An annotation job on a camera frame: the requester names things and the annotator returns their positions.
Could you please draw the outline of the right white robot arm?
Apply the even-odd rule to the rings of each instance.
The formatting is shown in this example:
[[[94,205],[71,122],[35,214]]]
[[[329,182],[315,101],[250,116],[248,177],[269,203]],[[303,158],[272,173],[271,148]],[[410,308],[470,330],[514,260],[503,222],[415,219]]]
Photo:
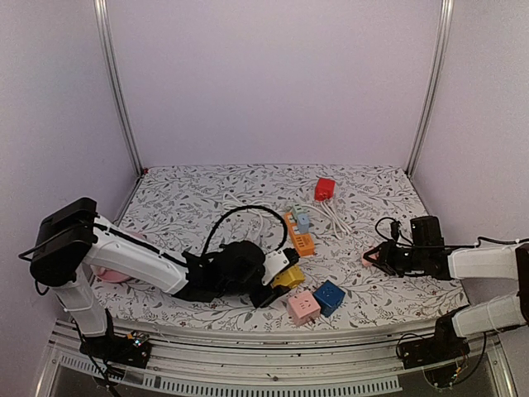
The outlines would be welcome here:
[[[391,217],[390,235],[366,251],[362,261],[386,275],[431,277],[435,280],[505,279],[517,282],[517,291],[475,306],[456,309],[436,321],[436,335],[427,353],[444,361],[460,345],[460,339],[489,331],[528,324],[528,240],[499,241],[478,237],[470,245],[447,245],[439,219],[422,216],[410,221],[411,240],[403,238],[401,223]]]

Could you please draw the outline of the yellow cube socket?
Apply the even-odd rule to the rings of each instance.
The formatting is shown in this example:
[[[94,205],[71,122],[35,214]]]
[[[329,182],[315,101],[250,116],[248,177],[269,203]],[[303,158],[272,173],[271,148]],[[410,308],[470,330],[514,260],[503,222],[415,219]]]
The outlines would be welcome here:
[[[293,265],[287,270],[284,270],[281,273],[277,274],[274,277],[271,286],[273,288],[277,286],[283,286],[288,287],[289,289],[294,289],[304,281],[305,275],[302,270],[299,268],[298,265]]]

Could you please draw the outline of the green plug adapter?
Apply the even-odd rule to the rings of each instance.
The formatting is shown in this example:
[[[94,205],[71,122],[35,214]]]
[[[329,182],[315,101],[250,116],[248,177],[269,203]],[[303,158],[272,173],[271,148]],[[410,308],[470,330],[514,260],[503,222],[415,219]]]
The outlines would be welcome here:
[[[291,213],[295,220],[298,220],[298,217],[305,213],[305,209],[299,203],[295,203],[291,208]]]

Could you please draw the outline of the orange power strip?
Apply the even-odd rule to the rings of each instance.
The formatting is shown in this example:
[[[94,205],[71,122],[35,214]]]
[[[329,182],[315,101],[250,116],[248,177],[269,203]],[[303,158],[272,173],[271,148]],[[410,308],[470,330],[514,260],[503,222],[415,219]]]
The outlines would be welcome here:
[[[315,244],[309,232],[302,233],[298,222],[291,212],[284,214],[284,220],[288,227],[288,235],[293,247],[301,257],[315,254]]]

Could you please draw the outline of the light blue plug adapter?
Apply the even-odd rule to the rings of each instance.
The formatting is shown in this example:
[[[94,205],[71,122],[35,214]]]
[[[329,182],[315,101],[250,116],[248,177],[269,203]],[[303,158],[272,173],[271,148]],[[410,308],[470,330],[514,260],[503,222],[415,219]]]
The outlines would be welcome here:
[[[300,234],[308,234],[310,228],[310,220],[306,213],[300,213],[297,217],[297,227]]]

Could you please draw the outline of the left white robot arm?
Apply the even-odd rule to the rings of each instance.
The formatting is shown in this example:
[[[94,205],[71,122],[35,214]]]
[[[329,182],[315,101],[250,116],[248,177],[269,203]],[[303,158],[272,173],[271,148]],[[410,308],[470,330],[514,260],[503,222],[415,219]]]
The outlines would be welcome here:
[[[106,359],[117,358],[122,340],[112,330],[107,310],[97,301],[83,266],[114,270],[145,281],[165,294],[188,302],[210,303],[224,294],[247,294],[262,308],[286,294],[274,278],[299,262],[293,248],[265,253],[250,241],[231,242],[218,251],[205,246],[194,255],[173,254],[114,226],[97,212],[91,198],[80,198],[43,219],[36,244],[19,254],[37,285],[55,292],[80,332]]]

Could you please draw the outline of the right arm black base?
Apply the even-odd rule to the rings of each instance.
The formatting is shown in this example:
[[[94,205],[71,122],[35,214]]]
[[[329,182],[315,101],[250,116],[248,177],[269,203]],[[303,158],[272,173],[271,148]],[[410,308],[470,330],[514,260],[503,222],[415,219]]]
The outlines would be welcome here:
[[[466,309],[466,306],[438,318],[432,336],[398,342],[396,354],[405,369],[429,366],[470,353],[467,339],[458,337],[452,324],[452,319],[462,309]]]

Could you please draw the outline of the pink plug adapter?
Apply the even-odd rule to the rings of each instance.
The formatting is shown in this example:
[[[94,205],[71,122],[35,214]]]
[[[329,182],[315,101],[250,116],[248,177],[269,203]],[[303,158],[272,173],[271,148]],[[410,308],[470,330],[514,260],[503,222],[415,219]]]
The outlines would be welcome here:
[[[361,257],[362,265],[364,267],[369,267],[369,266],[374,265],[375,263],[378,262],[378,259],[379,259],[379,253],[373,250],[366,251]]]

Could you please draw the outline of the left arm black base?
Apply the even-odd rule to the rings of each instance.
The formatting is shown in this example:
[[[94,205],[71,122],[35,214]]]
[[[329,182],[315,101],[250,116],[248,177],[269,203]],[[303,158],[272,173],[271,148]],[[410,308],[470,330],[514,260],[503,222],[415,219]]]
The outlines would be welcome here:
[[[150,359],[152,344],[137,342],[135,338],[105,334],[100,337],[83,335],[80,352],[86,356],[111,363],[145,369]]]

